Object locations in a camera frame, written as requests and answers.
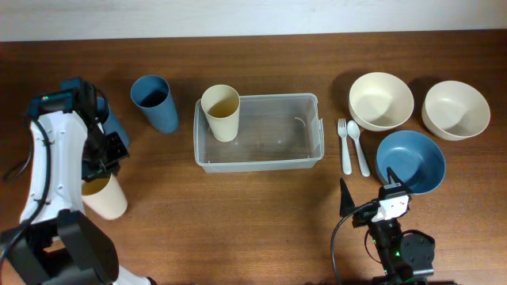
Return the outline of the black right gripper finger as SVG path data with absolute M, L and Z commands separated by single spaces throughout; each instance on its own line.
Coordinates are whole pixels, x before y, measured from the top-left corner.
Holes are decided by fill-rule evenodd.
M 340 216 L 344 218 L 356 210 L 356 205 L 353 202 L 353 198 L 343 178 L 340 179 L 340 190 L 341 190 Z
M 387 177 L 389 184 L 396 184 L 407 195 L 413 194 L 412 190 L 395 174 L 391 167 L 387 167 Z

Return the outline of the blue cup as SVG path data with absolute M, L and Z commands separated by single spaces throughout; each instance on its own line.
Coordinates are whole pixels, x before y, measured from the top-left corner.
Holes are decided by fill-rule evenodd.
M 158 75 L 146 75 L 137 79 L 130 96 L 151 126 L 163 134 L 177 130 L 179 119 L 168 82 Z
M 130 139 L 123 125 L 116 118 L 109 105 L 105 104 L 102 97 L 97 98 L 97 116 L 101 122 L 105 134 L 116 132 L 126 147 L 130 145 Z

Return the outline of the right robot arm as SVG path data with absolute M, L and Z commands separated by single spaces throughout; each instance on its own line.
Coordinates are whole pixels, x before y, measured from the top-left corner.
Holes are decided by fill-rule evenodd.
M 349 218 L 353 227 L 366 226 L 366 235 L 374 241 L 384 275 L 372 279 L 373 284 L 427 284 L 434 274 L 436 242 L 419 230 L 403 231 L 398 219 L 409 211 L 413 192 L 387 169 L 388 182 L 379 188 L 377 198 L 356 206 L 344 179 L 340 179 L 341 220 L 336 225 L 330 248 L 334 249 L 337 231 Z

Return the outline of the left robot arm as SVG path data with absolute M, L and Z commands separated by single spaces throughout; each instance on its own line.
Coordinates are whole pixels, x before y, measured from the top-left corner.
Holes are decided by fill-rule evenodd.
M 116 132 L 102 129 L 103 95 L 70 78 L 29 102 L 29 196 L 19 226 L 1 234 L 1 260 L 26 284 L 154 283 L 120 266 L 112 240 L 84 211 L 82 184 L 118 173 L 129 155 Z

